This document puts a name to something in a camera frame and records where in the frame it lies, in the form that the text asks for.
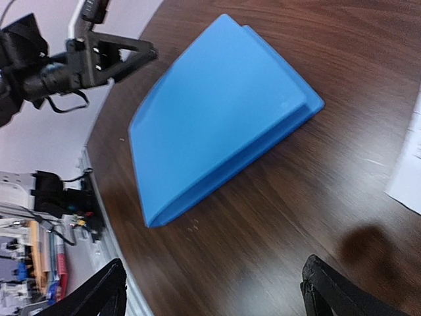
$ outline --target white wall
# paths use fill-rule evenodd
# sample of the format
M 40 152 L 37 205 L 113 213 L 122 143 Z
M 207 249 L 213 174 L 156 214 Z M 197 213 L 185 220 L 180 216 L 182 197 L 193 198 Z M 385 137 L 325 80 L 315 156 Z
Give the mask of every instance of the white wall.
M 3 12 L 8 1 L 0 1 Z M 111 0 L 104 25 L 96 28 L 131 38 L 139 37 L 162 0 Z M 50 55 L 64 51 L 67 27 L 78 0 L 16 0 L 3 26 L 35 13 Z M 0 128 L 0 170 L 8 172 L 55 172 L 63 178 L 78 174 L 76 164 L 110 86 L 87 90 L 88 109 L 58 115 L 46 103 L 42 110 L 25 103 L 12 122 Z M 53 98 L 61 109 L 79 105 L 76 96 Z

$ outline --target wooden table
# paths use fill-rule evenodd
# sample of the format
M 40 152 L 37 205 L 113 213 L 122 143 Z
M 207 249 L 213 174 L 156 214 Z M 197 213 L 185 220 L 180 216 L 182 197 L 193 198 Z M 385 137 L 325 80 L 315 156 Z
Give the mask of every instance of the wooden table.
M 129 123 L 222 13 L 256 30 L 326 107 L 179 219 L 145 228 Z M 362 224 L 382 225 L 401 253 L 421 257 L 420 217 L 384 194 L 420 85 L 420 17 L 415 0 L 164 1 L 142 35 L 159 60 L 112 89 L 88 143 L 112 227 L 155 315 L 303 315 L 306 258 L 343 267 L 341 239 Z

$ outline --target robotic arm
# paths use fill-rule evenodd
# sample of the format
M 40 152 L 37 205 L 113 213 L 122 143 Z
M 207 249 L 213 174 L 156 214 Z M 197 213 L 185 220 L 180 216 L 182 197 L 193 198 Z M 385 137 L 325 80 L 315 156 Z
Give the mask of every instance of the robotic arm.
M 0 127 L 17 114 L 24 100 L 41 109 L 45 100 L 57 113 L 50 95 L 120 82 L 157 58 L 152 43 L 94 32 L 107 14 L 109 0 L 81 0 L 70 22 L 66 51 L 49 56 L 34 14 L 0 30 Z M 126 61 L 120 50 L 132 52 Z

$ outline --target white paper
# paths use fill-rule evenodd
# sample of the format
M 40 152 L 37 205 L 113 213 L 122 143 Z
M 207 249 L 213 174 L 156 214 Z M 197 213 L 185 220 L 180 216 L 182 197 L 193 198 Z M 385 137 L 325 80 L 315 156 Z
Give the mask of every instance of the white paper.
M 386 193 L 421 214 L 421 93 Z

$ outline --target blue foam block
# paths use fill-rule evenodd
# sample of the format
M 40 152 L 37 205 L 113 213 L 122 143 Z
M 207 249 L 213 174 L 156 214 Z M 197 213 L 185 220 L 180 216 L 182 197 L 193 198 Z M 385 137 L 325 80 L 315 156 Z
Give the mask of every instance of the blue foam block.
M 250 27 L 220 16 L 157 82 L 130 126 L 145 224 L 180 216 L 323 105 Z

